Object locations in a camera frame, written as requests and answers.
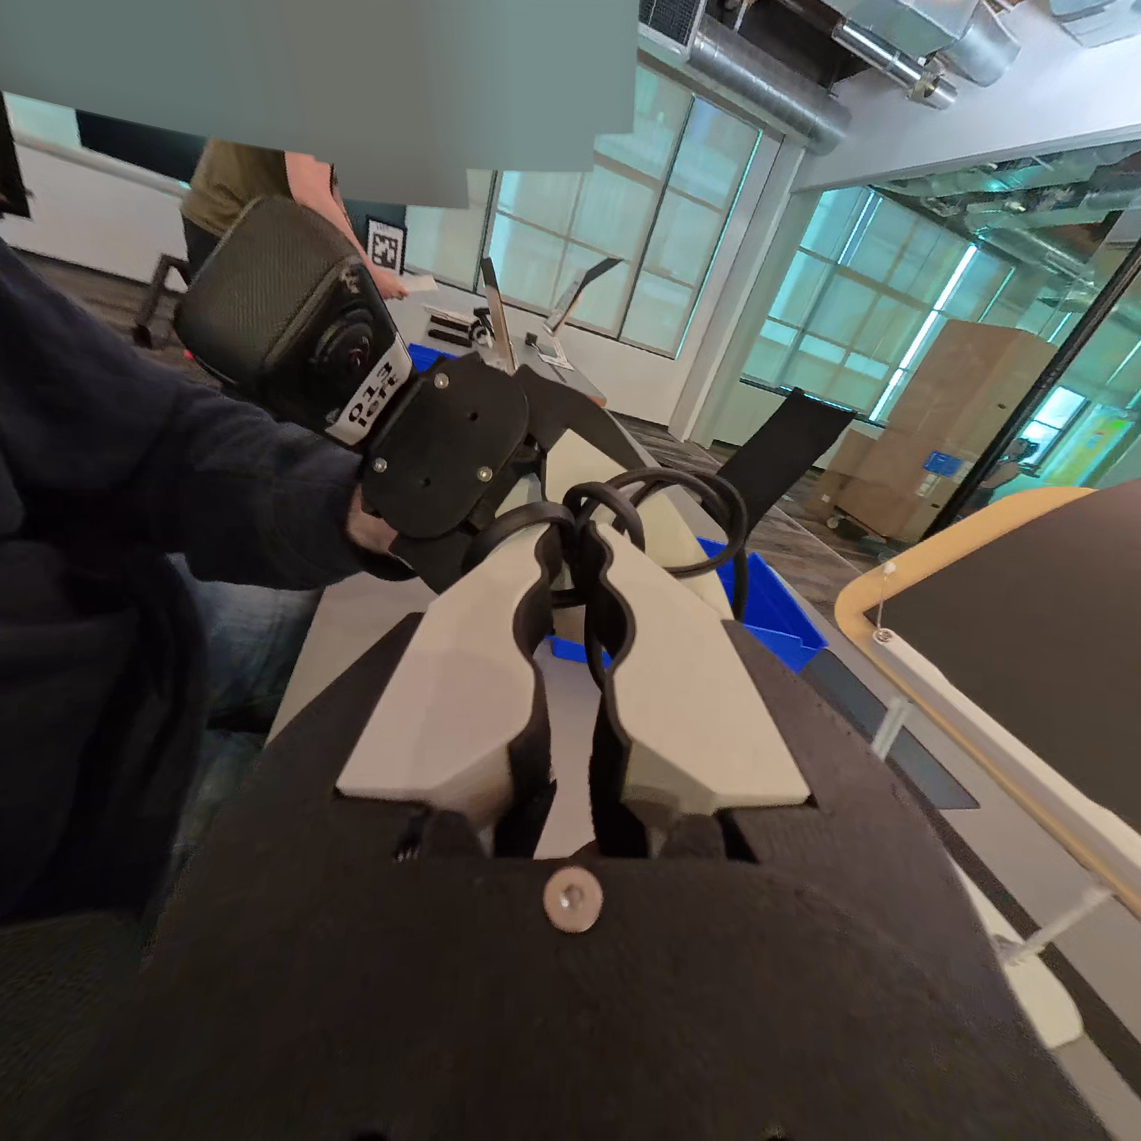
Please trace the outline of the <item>large blue bin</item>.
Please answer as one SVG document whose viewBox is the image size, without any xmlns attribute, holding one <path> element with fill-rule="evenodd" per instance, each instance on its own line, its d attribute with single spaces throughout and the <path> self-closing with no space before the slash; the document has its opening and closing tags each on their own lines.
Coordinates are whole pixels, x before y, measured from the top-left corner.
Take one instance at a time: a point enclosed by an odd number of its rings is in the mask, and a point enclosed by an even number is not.
<svg viewBox="0 0 1141 1141">
<path fill-rule="evenodd" d="M 699 544 L 708 557 L 720 553 L 724 544 L 699 537 Z M 791 673 L 799 676 L 828 642 L 803 608 L 792 598 L 777 574 L 757 552 L 748 555 L 749 595 L 742 624 L 762 646 L 769 650 Z M 734 570 L 723 566 L 718 575 L 733 598 Z M 587 654 L 582 643 L 557 638 L 548 638 L 548 644 L 557 659 L 564 662 L 587 663 Z"/>
</svg>

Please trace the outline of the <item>large silver ceiling duct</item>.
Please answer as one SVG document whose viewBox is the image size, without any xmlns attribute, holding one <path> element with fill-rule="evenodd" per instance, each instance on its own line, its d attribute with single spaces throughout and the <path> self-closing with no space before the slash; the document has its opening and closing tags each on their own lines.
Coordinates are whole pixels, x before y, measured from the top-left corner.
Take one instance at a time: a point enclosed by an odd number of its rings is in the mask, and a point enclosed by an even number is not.
<svg viewBox="0 0 1141 1141">
<path fill-rule="evenodd" d="M 1003 79 L 1022 44 L 1007 28 L 1002 3 L 988 2 L 830 2 L 845 29 L 860 29 L 885 47 L 931 59 L 977 87 Z"/>
</svg>

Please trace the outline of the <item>ceiling vent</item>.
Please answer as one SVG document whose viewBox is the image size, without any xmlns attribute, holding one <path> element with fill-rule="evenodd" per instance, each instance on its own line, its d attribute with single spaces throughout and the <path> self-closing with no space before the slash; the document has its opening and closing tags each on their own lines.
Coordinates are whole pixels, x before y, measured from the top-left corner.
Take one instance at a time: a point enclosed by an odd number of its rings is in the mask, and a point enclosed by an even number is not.
<svg viewBox="0 0 1141 1141">
<path fill-rule="evenodd" d="M 640 2 L 639 30 L 666 49 L 688 55 L 707 7 L 707 2 Z"/>
</svg>

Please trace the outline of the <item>silver ceiling pipe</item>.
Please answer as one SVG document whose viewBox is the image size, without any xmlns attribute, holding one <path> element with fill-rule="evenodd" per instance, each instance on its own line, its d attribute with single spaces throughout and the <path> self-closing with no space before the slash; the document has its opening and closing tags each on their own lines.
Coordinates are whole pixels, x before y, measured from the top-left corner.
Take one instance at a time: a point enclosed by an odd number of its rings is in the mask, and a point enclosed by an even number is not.
<svg viewBox="0 0 1141 1141">
<path fill-rule="evenodd" d="M 813 154 L 833 153 L 849 134 L 852 115 L 834 96 L 709 15 L 695 26 L 688 63 Z"/>
</svg>

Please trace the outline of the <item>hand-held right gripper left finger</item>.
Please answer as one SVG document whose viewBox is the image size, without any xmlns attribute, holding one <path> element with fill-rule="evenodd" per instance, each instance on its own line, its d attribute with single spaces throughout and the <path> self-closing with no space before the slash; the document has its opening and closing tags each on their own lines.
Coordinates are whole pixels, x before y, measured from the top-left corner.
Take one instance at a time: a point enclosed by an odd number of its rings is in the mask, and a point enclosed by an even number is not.
<svg viewBox="0 0 1141 1141">
<path fill-rule="evenodd" d="M 507 537 L 422 616 L 337 779 L 354 799 L 510 813 L 552 783 L 545 682 L 561 542 Z"/>
</svg>

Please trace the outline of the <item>person's left forearm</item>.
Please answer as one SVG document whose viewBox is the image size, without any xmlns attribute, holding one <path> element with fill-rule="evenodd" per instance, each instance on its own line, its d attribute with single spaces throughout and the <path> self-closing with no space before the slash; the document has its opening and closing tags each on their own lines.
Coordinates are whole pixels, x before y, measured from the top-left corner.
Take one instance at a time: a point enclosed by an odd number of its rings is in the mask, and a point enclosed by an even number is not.
<svg viewBox="0 0 1141 1141">
<path fill-rule="evenodd" d="M 196 579 L 400 576 L 352 536 L 360 462 L 132 348 L 2 250 L 3 536 L 180 555 Z"/>
</svg>

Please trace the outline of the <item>black chair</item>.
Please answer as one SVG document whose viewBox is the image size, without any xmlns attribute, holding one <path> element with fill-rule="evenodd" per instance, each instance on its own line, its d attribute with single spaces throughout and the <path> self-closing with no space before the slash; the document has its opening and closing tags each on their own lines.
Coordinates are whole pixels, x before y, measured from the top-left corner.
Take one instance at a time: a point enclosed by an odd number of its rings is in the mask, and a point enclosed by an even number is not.
<svg viewBox="0 0 1141 1141">
<path fill-rule="evenodd" d="M 750 533 L 856 417 L 853 409 L 792 390 L 777 412 L 735 450 L 718 475 L 741 496 Z"/>
</svg>

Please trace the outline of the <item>cardboard panel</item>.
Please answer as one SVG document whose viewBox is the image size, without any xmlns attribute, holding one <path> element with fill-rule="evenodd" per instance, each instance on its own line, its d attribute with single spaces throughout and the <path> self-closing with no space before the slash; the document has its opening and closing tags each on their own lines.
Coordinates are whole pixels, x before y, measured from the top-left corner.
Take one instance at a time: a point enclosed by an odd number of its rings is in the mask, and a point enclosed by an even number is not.
<svg viewBox="0 0 1141 1141">
<path fill-rule="evenodd" d="M 1015 328 L 947 321 L 901 386 L 879 436 L 849 436 L 818 480 L 813 513 L 836 530 L 915 544 L 1056 352 Z"/>
</svg>

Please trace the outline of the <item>person's left hand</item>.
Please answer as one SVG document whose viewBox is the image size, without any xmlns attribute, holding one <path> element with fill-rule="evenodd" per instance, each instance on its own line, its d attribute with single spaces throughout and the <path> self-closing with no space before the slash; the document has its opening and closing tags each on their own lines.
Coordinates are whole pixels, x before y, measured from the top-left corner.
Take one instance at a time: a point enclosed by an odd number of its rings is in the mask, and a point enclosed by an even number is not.
<svg viewBox="0 0 1141 1141">
<path fill-rule="evenodd" d="M 345 534 L 350 544 L 369 555 L 390 556 L 397 533 L 367 510 L 362 485 L 352 494 Z"/>
</svg>

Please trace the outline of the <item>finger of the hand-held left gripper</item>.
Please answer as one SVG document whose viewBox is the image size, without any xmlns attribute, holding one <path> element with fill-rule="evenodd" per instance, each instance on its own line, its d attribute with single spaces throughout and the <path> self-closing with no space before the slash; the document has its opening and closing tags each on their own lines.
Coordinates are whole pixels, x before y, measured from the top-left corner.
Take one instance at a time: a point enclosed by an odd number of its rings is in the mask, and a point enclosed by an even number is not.
<svg viewBox="0 0 1141 1141">
<path fill-rule="evenodd" d="M 544 499 L 563 504 L 567 494 L 586 483 L 608 483 L 625 472 L 599 447 L 578 432 L 567 431 L 548 451 L 541 472 Z"/>
<path fill-rule="evenodd" d="M 651 495 L 637 507 L 646 532 L 647 557 L 663 568 L 707 563 L 700 538 L 724 540 L 723 527 L 715 523 L 689 489 L 671 485 Z M 716 571 L 707 571 L 676 582 L 707 605 L 720 620 L 733 620 L 730 595 Z"/>
</svg>

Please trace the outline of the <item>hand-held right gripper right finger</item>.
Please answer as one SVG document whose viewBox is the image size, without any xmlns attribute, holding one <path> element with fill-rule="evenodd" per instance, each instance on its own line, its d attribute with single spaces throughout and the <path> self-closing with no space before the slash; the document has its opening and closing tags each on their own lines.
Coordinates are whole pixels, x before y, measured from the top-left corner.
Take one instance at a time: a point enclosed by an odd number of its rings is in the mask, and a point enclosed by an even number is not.
<svg viewBox="0 0 1141 1141">
<path fill-rule="evenodd" d="M 733 635 L 712 572 L 693 589 L 635 545 L 587 545 L 610 657 L 590 764 L 594 813 L 800 807 L 810 790 Z"/>
</svg>

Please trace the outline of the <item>black tv screen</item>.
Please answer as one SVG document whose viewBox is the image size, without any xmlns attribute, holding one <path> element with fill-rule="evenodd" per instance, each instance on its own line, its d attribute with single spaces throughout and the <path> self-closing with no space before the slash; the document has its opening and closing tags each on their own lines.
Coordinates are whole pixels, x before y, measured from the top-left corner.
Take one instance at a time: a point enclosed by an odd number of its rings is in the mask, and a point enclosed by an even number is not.
<svg viewBox="0 0 1141 1141">
<path fill-rule="evenodd" d="M 93 153 L 191 184 L 208 139 L 78 110 L 81 144 Z"/>
</svg>

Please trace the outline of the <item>black board with wooden rim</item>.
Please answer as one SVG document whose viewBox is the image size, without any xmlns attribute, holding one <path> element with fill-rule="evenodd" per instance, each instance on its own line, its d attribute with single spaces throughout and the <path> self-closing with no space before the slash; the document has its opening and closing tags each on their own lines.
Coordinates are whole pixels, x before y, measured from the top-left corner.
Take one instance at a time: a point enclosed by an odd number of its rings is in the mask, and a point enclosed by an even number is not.
<svg viewBox="0 0 1141 1141">
<path fill-rule="evenodd" d="M 1140 917 L 1140 480 L 997 500 L 845 586 L 834 623 Z"/>
</svg>

